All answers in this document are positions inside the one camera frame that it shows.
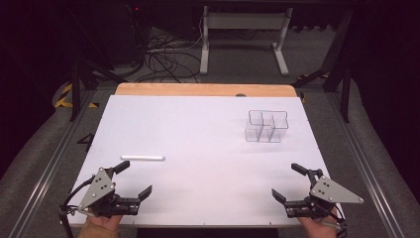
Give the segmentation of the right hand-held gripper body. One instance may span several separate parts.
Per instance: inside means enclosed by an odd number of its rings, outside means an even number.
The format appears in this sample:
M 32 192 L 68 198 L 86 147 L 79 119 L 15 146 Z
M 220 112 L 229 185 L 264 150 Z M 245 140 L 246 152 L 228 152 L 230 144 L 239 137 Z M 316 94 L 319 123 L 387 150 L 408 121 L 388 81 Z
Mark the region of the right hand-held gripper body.
M 337 203 L 363 202 L 364 200 L 352 191 L 330 178 L 320 176 L 310 182 L 309 194 L 303 200 L 286 201 L 284 208 L 289 218 L 324 218 L 333 215 L 332 210 Z

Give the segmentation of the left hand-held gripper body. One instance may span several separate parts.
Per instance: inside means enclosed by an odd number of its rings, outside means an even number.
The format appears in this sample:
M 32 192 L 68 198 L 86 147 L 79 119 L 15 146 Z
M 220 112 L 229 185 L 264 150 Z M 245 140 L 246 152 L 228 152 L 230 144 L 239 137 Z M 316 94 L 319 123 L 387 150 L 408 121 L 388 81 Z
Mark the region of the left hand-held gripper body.
M 122 169 L 100 168 L 81 199 L 78 211 L 95 217 L 137 215 L 141 200 L 139 198 L 121 197 L 115 193 L 116 185 L 112 182 L 112 177 L 121 171 Z

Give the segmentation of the white pen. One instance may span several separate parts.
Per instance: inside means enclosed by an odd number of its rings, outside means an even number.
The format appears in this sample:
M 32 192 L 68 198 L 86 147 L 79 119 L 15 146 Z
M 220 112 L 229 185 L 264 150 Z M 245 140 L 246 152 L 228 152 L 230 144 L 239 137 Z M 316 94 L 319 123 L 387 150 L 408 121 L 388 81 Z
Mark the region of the white pen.
M 121 160 L 125 161 L 144 161 L 144 162 L 163 162 L 164 156 L 141 156 L 141 155 L 123 155 Z

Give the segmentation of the clear acrylic organizer box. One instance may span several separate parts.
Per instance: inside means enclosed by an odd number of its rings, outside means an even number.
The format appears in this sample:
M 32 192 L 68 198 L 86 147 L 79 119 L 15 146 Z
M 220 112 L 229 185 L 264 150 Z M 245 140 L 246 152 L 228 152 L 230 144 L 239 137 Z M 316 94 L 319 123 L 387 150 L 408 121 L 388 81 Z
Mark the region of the clear acrylic organizer box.
M 289 126 L 286 111 L 250 110 L 245 128 L 247 142 L 280 143 Z

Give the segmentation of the person's left hand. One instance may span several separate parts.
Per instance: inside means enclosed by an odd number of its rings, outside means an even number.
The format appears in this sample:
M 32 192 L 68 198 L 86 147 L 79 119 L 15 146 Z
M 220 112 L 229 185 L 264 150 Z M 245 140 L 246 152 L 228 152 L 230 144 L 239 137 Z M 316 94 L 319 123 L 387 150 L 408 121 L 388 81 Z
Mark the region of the person's left hand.
M 122 215 L 87 216 L 77 238 L 120 238 Z

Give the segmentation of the person's right hand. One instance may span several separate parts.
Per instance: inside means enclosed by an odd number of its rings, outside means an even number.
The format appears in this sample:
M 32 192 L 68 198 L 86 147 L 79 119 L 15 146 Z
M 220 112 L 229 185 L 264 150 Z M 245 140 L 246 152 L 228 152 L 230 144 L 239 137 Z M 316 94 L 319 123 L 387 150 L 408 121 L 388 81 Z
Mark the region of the person's right hand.
M 337 238 L 337 229 L 332 226 L 337 221 L 333 216 L 322 219 L 298 217 L 297 220 L 303 226 L 308 238 Z

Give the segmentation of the white table board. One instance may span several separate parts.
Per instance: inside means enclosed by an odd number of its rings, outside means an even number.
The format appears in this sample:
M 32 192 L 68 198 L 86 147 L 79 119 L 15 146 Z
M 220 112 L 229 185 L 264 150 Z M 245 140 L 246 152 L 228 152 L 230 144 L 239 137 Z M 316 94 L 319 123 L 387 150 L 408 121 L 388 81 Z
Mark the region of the white table board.
M 250 110 L 287 112 L 280 143 L 246 141 Z M 309 180 L 291 165 L 326 168 L 297 97 L 113 95 L 77 179 L 120 164 L 123 155 L 165 157 L 131 161 L 114 177 L 122 196 L 153 187 L 138 215 L 123 220 L 137 227 L 293 226 L 271 190 L 300 200 Z

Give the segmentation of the yellow black hazard tape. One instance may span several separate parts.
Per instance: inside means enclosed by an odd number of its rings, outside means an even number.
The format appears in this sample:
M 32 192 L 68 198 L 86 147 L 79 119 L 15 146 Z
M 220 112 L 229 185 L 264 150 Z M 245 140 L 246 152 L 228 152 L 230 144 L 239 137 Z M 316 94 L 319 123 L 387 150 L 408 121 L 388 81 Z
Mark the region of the yellow black hazard tape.
M 59 108 L 72 108 L 73 104 L 71 102 L 66 101 L 66 97 L 69 95 L 69 92 L 72 88 L 72 84 L 69 82 L 63 89 L 61 95 L 59 96 L 58 100 L 56 101 L 54 107 Z
M 328 78 L 330 75 L 330 72 L 324 72 L 324 71 L 315 71 L 313 73 L 310 74 L 301 74 L 299 76 L 297 76 L 297 81 L 306 79 L 306 78 L 310 78 L 311 80 L 316 79 L 316 78 Z

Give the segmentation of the black metal stand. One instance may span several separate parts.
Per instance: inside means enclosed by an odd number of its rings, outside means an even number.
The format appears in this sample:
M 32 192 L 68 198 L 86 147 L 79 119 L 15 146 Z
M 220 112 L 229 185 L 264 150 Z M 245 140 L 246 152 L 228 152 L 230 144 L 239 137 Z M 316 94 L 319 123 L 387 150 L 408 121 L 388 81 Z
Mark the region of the black metal stand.
M 126 82 L 123 76 L 113 72 L 114 65 L 110 61 L 101 27 L 96 18 L 96 12 L 100 8 L 93 7 L 93 4 L 94 2 L 90 0 L 64 0 L 62 3 L 63 36 L 72 62 L 71 121 L 76 119 L 83 108 L 80 85 L 88 91 L 95 90 L 98 85 L 95 71 L 113 82 Z
M 325 92 L 334 92 L 339 85 L 342 85 L 340 113 L 346 123 L 350 122 L 348 111 L 351 88 L 351 72 L 349 69 L 349 63 L 345 59 L 345 54 L 342 52 L 342 49 L 343 43 L 346 39 L 346 34 L 352 21 L 353 13 L 353 10 L 347 10 L 345 12 L 344 17 L 336 32 L 336 36 L 334 37 L 332 44 L 327 51 L 321 67 L 316 70 L 330 72 L 329 77 L 323 84 L 323 89 Z M 299 88 L 313 80 L 306 78 L 292 83 L 292 86 L 294 88 Z

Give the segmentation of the aluminium floor rail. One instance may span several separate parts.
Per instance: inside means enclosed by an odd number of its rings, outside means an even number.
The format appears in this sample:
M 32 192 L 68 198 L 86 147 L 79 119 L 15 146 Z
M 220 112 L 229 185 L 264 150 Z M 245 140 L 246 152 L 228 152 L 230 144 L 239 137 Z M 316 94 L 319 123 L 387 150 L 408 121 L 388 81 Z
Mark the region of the aluminium floor rail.
M 363 151 L 351 124 L 345 121 L 340 110 L 340 102 L 337 96 L 333 93 L 327 93 L 326 97 L 331 108 L 334 110 L 334 114 L 336 115 L 341 128 L 344 130 L 356 166 L 363 178 L 369 197 L 378 212 L 389 238 L 409 238 L 408 234 L 403 231 L 402 223 L 397 220 L 396 213 L 391 208 L 389 199 L 385 196 L 382 186 L 375 177 L 373 170 L 368 163 L 368 157 Z
M 67 122 L 63 135 L 61 136 L 56 148 L 53 151 L 52 157 L 49 159 L 49 162 L 46 165 L 46 168 L 43 170 L 41 177 L 37 180 L 37 183 L 32 190 L 31 196 L 26 202 L 26 205 L 18 220 L 16 221 L 12 231 L 8 235 L 8 238 L 23 238 L 26 234 L 31 222 L 35 217 L 36 212 L 41 206 L 41 203 L 50 188 L 50 185 L 53 182 L 53 178 L 64 158 L 64 155 L 66 154 L 68 144 L 79 124 L 79 121 L 88 108 L 88 105 L 94 95 L 95 90 L 87 90 L 81 97 L 79 112 L 74 116 L 72 121 Z

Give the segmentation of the white metal desk frame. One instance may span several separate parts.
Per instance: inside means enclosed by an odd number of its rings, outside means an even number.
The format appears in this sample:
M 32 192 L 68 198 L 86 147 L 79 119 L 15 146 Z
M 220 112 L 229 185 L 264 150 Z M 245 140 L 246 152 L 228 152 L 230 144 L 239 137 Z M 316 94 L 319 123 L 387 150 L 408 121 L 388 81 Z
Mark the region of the white metal desk frame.
M 209 31 L 210 30 L 279 30 L 278 40 L 271 44 L 280 73 L 289 75 L 282 46 L 292 17 L 292 8 L 281 13 L 218 13 L 211 12 L 208 6 L 203 7 L 201 23 L 201 61 L 199 72 L 206 74 L 209 63 Z

